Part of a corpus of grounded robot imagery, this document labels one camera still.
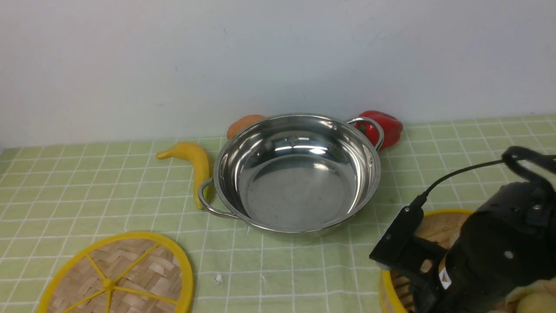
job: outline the woven bamboo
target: woven bamboo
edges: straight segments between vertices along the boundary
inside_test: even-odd
[[[48,313],[175,313],[182,269],[149,239],[123,239],[91,251],[56,287]]]

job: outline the screw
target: screw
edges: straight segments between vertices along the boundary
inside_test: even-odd
[[[512,251],[510,251],[510,250],[506,250],[506,251],[504,252],[504,256],[505,256],[506,258],[508,258],[508,259],[511,260],[511,259],[514,258],[514,253],[513,253]]]

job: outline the pot handle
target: pot handle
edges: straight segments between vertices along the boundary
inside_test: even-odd
[[[376,128],[376,130],[379,132],[379,140],[377,141],[377,143],[375,145],[375,149],[376,149],[376,151],[380,150],[380,147],[382,147],[382,144],[384,142],[384,130],[382,129],[382,126],[380,126],[380,124],[377,123],[373,119],[364,118],[364,117],[361,117],[361,116],[359,116],[358,118],[351,119],[351,120],[347,121],[346,123],[353,124],[353,123],[357,123],[357,122],[368,123],[368,124],[371,124],[374,128]]]
[[[212,184],[212,177],[204,181],[200,186],[199,190],[197,191],[197,196],[199,197],[199,201],[203,207],[205,207],[209,213],[216,215],[218,217],[225,217],[225,218],[238,218],[235,214],[231,212],[220,211],[210,205],[210,203],[205,199],[205,195],[203,195],[203,190],[205,190],[210,184]]]

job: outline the yellow plastic rim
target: yellow plastic rim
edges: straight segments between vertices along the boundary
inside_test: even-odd
[[[92,251],[94,251],[96,249],[99,249],[100,247],[105,246],[109,243],[120,241],[120,240],[125,240],[125,239],[147,239],[147,240],[154,241],[156,244],[154,246],[152,246],[149,250],[147,250],[142,256],[140,256],[138,259],[136,259],[131,264],[131,266],[128,269],[126,269],[120,275],[120,277],[118,279],[116,279],[115,281],[112,282],[109,279],[106,279],[104,277],[104,275],[102,274],[102,272],[100,271],[98,266],[95,264],[95,262],[93,261],[93,259],[91,258],[89,253],[91,253]],[[181,268],[181,271],[182,271],[181,293],[180,293],[180,297],[178,298],[177,301],[172,300],[172,299],[167,299],[167,298],[164,298],[164,297],[160,297],[160,296],[151,294],[149,292],[142,292],[142,291],[139,291],[139,290],[131,290],[131,289],[128,289],[128,288],[115,286],[115,284],[121,278],[123,278],[123,276],[125,274],[127,274],[132,268],[134,268],[141,260],[143,260],[145,257],[147,257],[149,255],[149,253],[151,253],[158,246],[163,246],[164,248],[167,248],[168,250],[170,250],[180,264],[180,268]],[[106,303],[106,312],[110,313],[110,301],[111,301],[111,295],[112,295],[113,290],[126,291],[126,292],[130,292],[130,293],[138,294],[138,295],[141,295],[141,296],[150,297],[150,298],[153,298],[153,299],[156,299],[156,300],[169,302],[169,303],[174,304],[176,306],[176,312],[179,312],[179,313],[189,312],[189,310],[191,308],[191,303],[193,302],[193,270],[191,269],[191,264],[189,263],[189,260],[187,259],[187,256],[185,255],[185,252],[173,240],[171,240],[171,239],[169,239],[165,236],[162,236],[160,234],[150,233],[150,232],[128,232],[128,233],[118,234],[118,235],[103,239],[99,242],[96,242],[96,243],[90,245],[89,247],[85,248],[85,250],[76,254],[74,257],[72,257],[60,269],[60,271],[58,271],[58,273],[54,276],[52,281],[50,281],[48,283],[48,286],[46,287],[46,290],[44,291],[44,294],[42,295],[41,300],[39,302],[38,313],[46,313],[47,312],[48,304],[50,303],[50,299],[51,299],[52,295],[54,294],[54,291],[56,290],[56,287],[62,281],[62,279],[65,277],[67,272],[72,267],[74,267],[77,264],[77,262],[79,262],[83,258],[88,258],[89,259],[89,261],[91,262],[91,265],[95,268],[99,277],[103,279],[104,288],[102,290],[99,290],[99,291],[95,292],[94,294],[90,295],[89,297],[86,297],[86,298],[76,302],[75,304],[73,304],[72,306],[70,306],[69,308],[64,310],[63,313],[71,312],[71,310],[73,310],[74,308],[76,308],[80,304],[83,304],[86,301],[88,301],[88,300],[90,300],[90,299],[92,299],[92,298],[94,298],[98,295],[103,294],[104,292],[108,292],[108,294],[107,294],[108,300],[107,300],[107,303]]]
[[[445,210],[438,210],[438,211],[431,211],[425,212],[424,217],[433,216],[438,214],[473,214],[473,211],[466,210],[466,209],[445,209]],[[394,290],[394,284],[392,283],[392,276],[390,275],[390,271],[381,271],[380,278],[384,284],[384,289],[386,290],[386,298],[383,296],[382,288],[379,288],[379,298],[380,298],[380,306],[384,313],[387,312],[386,310],[386,303],[384,303],[384,299],[389,299],[394,311],[396,313],[407,313],[407,310],[401,304],[396,291]]]

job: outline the small white debris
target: small white debris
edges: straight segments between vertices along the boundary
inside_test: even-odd
[[[222,279],[222,275],[220,274],[216,275],[216,277],[214,278],[215,285],[222,285],[222,281],[224,280]]]

